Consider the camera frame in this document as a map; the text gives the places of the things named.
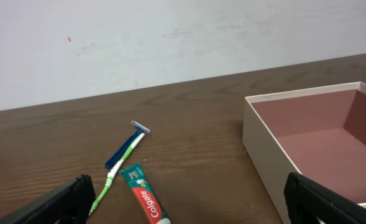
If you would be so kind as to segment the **Colgate toothpaste tube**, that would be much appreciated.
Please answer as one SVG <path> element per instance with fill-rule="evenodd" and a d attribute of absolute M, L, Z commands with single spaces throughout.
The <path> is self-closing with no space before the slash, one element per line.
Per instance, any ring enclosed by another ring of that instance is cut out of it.
<path fill-rule="evenodd" d="M 119 173 L 134 193 L 150 224 L 172 223 L 151 188 L 139 162 L 126 167 Z"/>

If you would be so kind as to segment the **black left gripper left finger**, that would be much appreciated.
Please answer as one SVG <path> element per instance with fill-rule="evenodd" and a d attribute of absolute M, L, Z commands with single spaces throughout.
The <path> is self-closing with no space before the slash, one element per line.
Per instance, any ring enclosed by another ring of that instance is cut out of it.
<path fill-rule="evenodd" d="M 82 174 L 1 217 L 0 224 L 85 224 L 95 198 L 91 176 Z"/>

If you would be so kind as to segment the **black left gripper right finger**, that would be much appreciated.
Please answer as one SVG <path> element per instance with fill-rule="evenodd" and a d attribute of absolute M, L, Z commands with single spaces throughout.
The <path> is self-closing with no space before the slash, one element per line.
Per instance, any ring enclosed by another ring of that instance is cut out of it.
<path fill-rule="evenodd" d="M 284 196 L 292 224 L 366 224 L 366 208 L 297 172 L 289 173 Z"/>

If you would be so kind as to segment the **green white toothbrush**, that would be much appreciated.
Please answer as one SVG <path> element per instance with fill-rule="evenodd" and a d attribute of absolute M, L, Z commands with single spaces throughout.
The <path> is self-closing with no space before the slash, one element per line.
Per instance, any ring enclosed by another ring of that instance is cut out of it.
<path fill-rule="evenodd" d="M 135 147 L 138 145 L 138 143 L 144 138 L 145 133 L 140 133 L 127 147 L 126 151 L 123 153 L 122 157 L 117 161 L 117 163 L 112 167 L 112 169 L 108 172 L 108 177 L 106 179 L 106 183 L 104 185 L 103 190 L 97 197 L 97 199 L 93 202 L 92 207 L 89 211 L 89 215 L 91 215 L 99 205 L 100 201 L 103 199 L 103 197 L 106 195 L 107 191 L 111 187 L 115 176 L 119 172 L 119 169 L 122 167 L 123 163 L 126 161 L 126 159 L 130 156 L 132 151 L 135 149 Z"/>

